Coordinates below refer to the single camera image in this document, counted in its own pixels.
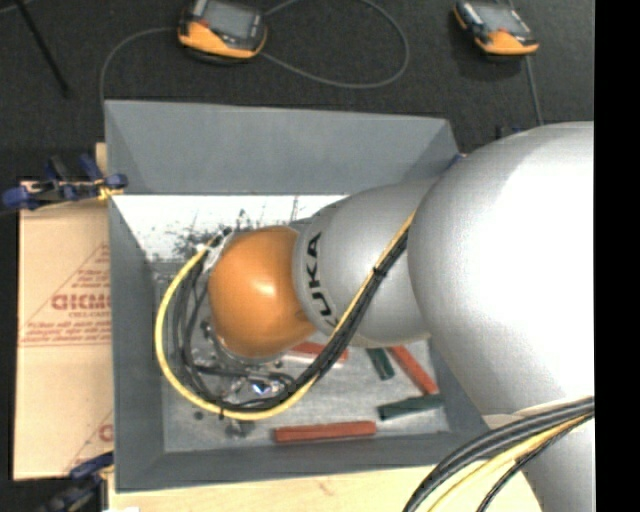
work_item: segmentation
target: wooden block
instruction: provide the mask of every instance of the wooden block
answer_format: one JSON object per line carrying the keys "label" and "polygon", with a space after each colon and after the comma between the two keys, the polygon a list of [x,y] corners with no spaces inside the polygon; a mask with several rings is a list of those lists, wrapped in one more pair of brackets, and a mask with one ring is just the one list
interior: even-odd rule
{"label": "wooden block", "polygon": [[273,430],[276,443],[297,443],[320,439],[346,439],[371,436],[376,433],[375,421],[351,421],[325,423],[321,425],[300,425],[280,427]]}
{"label": "wooden block", "polygon": [[411,352],[406,347],[397,346],[387,349],[393,359],[398,363],[402,371],[412,380],[412,382],[424,394],[432,395],[439,393],[438,385],[431,376],[422,369],[420,363],[415,360]]}
{"label": "wooden block", "polygon": [[[322,343],[315,343],[313,341],[303,341],[299,343],[295,347],[291,349],[291,352],[295,352],[296,354],[305,355],[305,356],[318,356],[320,352],[324,350],[324,345]],[[344,363],[349,357],[349,349],[345,349],[338,361],[340,363]]]}

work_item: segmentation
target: orange device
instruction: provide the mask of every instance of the orange device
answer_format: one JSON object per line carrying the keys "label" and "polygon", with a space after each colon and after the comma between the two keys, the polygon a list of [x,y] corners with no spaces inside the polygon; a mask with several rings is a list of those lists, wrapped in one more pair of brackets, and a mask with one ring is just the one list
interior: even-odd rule
{"label": "orange device", "polygon": [[214,63],[247,61],[266,38],[259,9],[224,0],[191,0],[178,26],[178,40],[188,53]]}
{"label": "orange device", "polygon": [[453,13],[488,56],[521,57],[535,53],[540,46],[531,29],[508,5],[458,0]]}

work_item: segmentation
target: blue clamp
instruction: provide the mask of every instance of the blue clamp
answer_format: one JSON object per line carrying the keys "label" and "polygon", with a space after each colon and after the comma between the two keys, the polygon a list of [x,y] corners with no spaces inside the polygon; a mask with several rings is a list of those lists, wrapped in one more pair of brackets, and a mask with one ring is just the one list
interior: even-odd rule
{"label": "blue clamp", "polygon": [[124,174],[104,176],[86,153],[80,156],[79,163],[86,178],[73,180],[62,159],[57,155],[50,157],[44,168],[45,180],[6,190],[2,194],[3,204],[14,210],[35,210],[53,203],[106,197],[129,184]]}
{"label": "blue clamp", "polygon": [[73,468],[69,478],[77,482],[75,485],[56,494],[36,512],[75,512],[88,503],[95,495],[96,489],[103,482],[98,474],[101,469],[113,464],[113,452],[99,455]]}

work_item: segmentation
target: gray box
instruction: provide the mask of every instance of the gray box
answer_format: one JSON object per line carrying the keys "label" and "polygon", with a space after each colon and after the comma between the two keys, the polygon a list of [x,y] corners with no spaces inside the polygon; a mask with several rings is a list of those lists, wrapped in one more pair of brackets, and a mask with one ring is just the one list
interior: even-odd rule
{"label": "gray box", "polygon": [[[457,156],[449,124],[439,119],[131,101],[108,101],[105,112],[109,172],[129,177],[129,204],[148,201],[150,195],[168,204],[166,195],[197,195],[214,204],[216,197],[243,194],[353,194],[436,176]],[[194,420],[194,409],[169,388],[153,351],[158,297],[179,261],[154,260],[138,233],[138,224],[148,225],[149,219],[124,212],[123,205],[115,199],[110,207],[118,490],[435,464],[486,430],[439,355],[424,342],[411,349],[434,372],[444,405],[417,421],[381,425],[379,435],[352,441],[280,446],[265,437],[266,427],[246,440],[208,439],[199,425],[216,428],[217,420]],[[385,383],[388,395],[373,388],[378,382],[357,349],[353,364],[348,375],[332,370],[317,385],[325,386],[323,399],[310,392],[294,407],[300,407],[298,416],[290,415],[285,424],[309,418],[320,423],[335,407],[345,408],[344,400],[352,400],[355,409],[366,407],[371,394],[412,394],[401,377],[394,379],[396,389]],[[366,385],[342,393],[350,378]],[[369,386],[374,393],[368,393]]]}

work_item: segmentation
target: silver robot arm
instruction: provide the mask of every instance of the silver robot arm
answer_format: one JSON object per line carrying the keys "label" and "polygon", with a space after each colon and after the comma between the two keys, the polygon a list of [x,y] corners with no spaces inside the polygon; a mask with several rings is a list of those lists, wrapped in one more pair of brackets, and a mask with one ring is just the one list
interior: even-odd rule
{"label": "silver robot arm", "polygon": [[[593,123],[501,139],[439,179],[297,226],[294,286],[329,333],[402,221],[408,247],[352,343],[431,340],[483,415],[594,394]],[[545,512],[595,510],[593,422],[527,466]]]}

